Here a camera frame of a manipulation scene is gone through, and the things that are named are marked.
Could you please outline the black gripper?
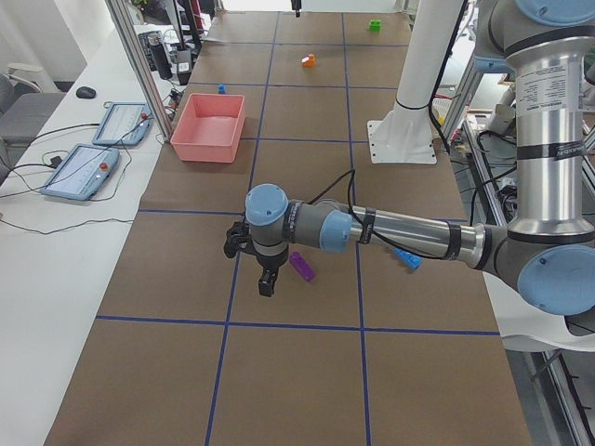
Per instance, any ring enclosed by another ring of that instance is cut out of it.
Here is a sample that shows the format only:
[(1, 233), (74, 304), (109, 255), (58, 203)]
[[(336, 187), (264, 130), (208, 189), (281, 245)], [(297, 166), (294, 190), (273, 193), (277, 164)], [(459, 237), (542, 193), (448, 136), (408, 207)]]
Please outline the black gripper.
[(257, 262), (262, 267), (258, 292), (261, 296), (274, 295), (279, 269), (287, 261), (287, 246), (256, 245), (255, 250)]

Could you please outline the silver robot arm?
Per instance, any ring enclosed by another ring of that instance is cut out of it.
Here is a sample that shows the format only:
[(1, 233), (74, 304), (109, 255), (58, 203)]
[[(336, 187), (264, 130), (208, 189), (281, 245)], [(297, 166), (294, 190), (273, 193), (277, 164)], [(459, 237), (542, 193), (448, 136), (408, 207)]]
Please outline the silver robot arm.
[(594, 44), (590, 1), (482, 1), (473, 65), (513, 72), (516, 213), (504, 226), (395, 214), (319, 195), (290, 200), (272, 184), (248, 192), (245, 221), (227, 233), (227, 256), (254, 256), (258, 291), (271, 296), (293, 243), (329, 253), (349, 242), (385, 243), (488, 272), (542, 311), (576, 315), (594, 305), (594, 228), (582, 211), (584, 57)]

